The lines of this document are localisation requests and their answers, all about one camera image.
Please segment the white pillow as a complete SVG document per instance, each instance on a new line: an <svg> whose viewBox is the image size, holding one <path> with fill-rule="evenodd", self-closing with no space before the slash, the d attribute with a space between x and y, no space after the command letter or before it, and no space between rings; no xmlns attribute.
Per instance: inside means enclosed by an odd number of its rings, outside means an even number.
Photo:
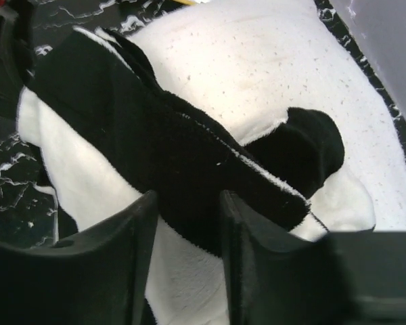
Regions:
<svg viewBox="0 0 406 325"><path fill-rule="evenodd" d="M160 85L245 144L290 107L337 125L344 166L311 197L330 229L406 230L406 162L392 117L313 1L211 1L178 9L129 37Z"/></svg>

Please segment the black white striped pillowcase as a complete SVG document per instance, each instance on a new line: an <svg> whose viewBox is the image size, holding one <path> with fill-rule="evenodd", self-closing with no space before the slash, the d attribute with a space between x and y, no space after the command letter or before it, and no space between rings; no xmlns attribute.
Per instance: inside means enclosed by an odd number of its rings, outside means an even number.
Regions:
<svg viewBox="0 0 406 325"><path fill-rule="evenodd" d="M287 232L313 241L371 230L372 199L319 110L233 105L222 123L159 85L118 33L75 26L22 89L17 130L43 163L67 236L158 194L145 304L150 324L227 324L219 194L231 190Z"/></svg>

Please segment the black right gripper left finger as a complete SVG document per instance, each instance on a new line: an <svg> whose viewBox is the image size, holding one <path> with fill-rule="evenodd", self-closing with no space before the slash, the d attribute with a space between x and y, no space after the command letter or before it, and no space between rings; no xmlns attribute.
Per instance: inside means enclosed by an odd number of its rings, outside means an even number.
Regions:
<svg viewBox="0 0 406 325"><path fill-rule="evenodd" d="M155 192L56 242L0 242L0 324L140 324L158 222Z"/></svg>

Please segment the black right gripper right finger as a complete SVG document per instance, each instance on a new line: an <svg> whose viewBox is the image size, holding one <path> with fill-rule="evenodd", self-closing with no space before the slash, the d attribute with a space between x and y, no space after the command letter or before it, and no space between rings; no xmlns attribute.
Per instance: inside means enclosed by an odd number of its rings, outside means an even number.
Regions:
<svg viewBox="0 0 406 325"><path fill-rule="evenodd" d="M220 197L231 324L406 324L406 232L301 240Z"/></svg>

